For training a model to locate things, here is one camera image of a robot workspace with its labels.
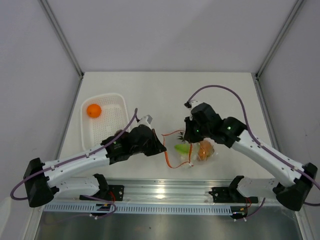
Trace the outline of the green white cabbage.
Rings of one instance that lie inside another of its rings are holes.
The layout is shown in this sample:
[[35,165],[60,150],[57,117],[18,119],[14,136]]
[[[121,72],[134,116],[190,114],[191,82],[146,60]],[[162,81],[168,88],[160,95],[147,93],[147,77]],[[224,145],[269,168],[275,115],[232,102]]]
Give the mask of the green white cabbage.
[[188,143],[180,143],[174,146],[175,151],[181,156],[188,155],[190,153],[190,148],[191,145]]

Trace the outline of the clear zip bag orange zipper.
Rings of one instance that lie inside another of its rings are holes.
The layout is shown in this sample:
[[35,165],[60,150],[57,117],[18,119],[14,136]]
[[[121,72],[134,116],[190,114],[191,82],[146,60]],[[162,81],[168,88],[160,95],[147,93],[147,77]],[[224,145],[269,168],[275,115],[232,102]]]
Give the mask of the clear zip bag orange zipper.
[[185,131],[179,129],[161,135],[162,144],[166,147],[164,159],[170,169],[190,169],[208,165],[218,158],[218,153],[210,140],[189,143],[184,140],[184,134]]

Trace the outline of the small orange pineapple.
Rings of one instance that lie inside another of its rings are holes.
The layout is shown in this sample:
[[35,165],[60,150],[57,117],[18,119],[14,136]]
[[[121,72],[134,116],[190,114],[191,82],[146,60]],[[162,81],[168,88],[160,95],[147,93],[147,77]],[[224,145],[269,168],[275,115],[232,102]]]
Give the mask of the small orange pineapple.
[[[180,144],[189,144],[184,139],[184,132],[179,131],[177,139]],[[208,140],[202,140],[198,143],[190,144],[190,152],[188,155],[180,155],[182,160],[188,160],[193,163],[201,163],[207,161],[215,154],[214,146]]]

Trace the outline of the orange fruit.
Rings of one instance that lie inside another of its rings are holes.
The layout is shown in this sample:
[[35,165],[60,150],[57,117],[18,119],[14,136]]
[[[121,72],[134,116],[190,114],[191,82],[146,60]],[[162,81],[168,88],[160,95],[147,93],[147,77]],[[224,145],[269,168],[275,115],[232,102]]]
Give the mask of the orange fruit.
[[102,113],[102,108],[98,104],[90,104],[86,108],[86,113],[90,118],[98,118]]

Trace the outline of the dark red fruit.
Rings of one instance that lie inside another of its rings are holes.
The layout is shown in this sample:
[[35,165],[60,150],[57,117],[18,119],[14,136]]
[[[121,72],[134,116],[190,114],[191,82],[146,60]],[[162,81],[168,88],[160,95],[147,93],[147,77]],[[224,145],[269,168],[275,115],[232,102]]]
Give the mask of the dark red fruit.
[[123,131],[122,129],[116,131],[115,134],[114,134],[114,136],[118,136],[122,131]]

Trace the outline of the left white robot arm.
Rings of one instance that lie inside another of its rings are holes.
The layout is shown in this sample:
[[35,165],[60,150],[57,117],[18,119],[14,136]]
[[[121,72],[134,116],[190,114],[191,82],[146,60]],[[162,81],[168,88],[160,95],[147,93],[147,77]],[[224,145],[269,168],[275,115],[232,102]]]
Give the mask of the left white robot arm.
[[42,162],[34,158],[25,170],[23,179],[28,205],[41,207],[63,192],[79,190],[79,197],[90,196],[103,200],[108,196],[109,186],[102,174],[91,177],[92,184],[83,183],[69,187],[70,178],[89,169],[110,166],[127,161],[131,156],[144,154],[147,157],[165,152],[166,147],[158,139],[154,129],[146,125],[134,127],[130,132],[118,131],[90,150],[73,158]]

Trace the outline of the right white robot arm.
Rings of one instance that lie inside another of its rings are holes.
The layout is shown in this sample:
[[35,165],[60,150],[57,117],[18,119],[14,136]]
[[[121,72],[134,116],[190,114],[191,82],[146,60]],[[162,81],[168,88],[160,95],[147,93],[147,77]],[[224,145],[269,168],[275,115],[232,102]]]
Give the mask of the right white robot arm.
[[302,208],[318,172],[314,164],[302,164],[286,157],[260,142],[240,120],[234,117],[222,119],[205,102],[192,100],[184,105],[190,110],[190,115],[184,119],[185,141],[194,144],[211,139],[249,157],[273,176],[269,179],[236,176],[228,189],[228,196],[232,201],[239,202],[245,197],[262,197],[276,199],[292,211]]

